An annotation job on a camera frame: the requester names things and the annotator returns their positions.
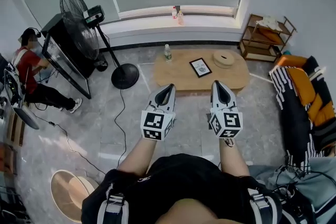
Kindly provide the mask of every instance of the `fan base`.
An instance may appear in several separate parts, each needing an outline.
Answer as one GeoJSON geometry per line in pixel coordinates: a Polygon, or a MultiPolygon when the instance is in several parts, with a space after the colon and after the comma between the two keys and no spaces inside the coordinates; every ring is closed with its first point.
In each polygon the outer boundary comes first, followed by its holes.
{"type": "Polygon", "coordinates": [[[114,70],[111,81],[117,89],[128,89],[138,81],[138,78],[139,71],[137,67],[131,63],[124,63],[114,70]]]}

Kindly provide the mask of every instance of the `wooden coffee table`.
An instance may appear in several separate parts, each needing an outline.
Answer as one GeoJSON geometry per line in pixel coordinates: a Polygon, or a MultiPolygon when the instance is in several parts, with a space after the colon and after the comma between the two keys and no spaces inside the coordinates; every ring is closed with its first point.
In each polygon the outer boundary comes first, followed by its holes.
{"type": "Polygon", "coordinates": [[[215,65],[213,53],[216,50],[172,50],[172,61],[166,62],[160,54],[154,64],[154,78],[158,85],[175,84],[177,91],[210,91],[214,80],[226,84],[236,93],[249,82],[249,71],[245,60],[236,52],[229,50],[235,62],[230,68],[215,65]],[[189,64],[190,61],[203,58],[212,73],[198,78],[189,64]]]}

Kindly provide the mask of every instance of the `black pants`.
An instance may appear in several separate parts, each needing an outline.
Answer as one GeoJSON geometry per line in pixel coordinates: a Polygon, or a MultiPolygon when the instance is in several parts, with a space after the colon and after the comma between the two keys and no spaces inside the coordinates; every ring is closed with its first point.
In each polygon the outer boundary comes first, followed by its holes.
{"type": "Polygon", "coordinates": [[[26,94],[25,99],[28,103],[42,103],[67,110],[73,109],[76,104],[72,98],[66,98],[56,89],[40,83],[37,84],[37,88],[34,92],[26,94]]]}

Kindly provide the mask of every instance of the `picture frame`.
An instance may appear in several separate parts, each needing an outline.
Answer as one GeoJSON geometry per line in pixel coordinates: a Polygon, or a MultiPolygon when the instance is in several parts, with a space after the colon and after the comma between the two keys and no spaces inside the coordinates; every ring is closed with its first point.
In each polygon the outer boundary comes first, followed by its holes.
{"type": "Polygon", "coordinates": [[[206,64],[203,58],[198,58],[189,63],[199,78],[212,73],[210,67],[206,64]]]}

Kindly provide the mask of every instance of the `black shirt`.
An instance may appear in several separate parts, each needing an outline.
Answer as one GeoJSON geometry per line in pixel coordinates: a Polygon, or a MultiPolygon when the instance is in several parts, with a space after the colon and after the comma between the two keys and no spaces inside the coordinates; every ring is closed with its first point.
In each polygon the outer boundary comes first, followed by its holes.
{"type": "Polygon", "coordinates": [[[155,223],[173,204],[190,198],[210,208],[218,218],[254,223],[247,186],[251,177],[221,172],[206,159],[186,154],[159,158],[143,178],[118,170],[109,171],[100,186],[83,201],[82,223],[96,224],[101,203],[113,183],[129,203],[129,224],[155,223]]]}

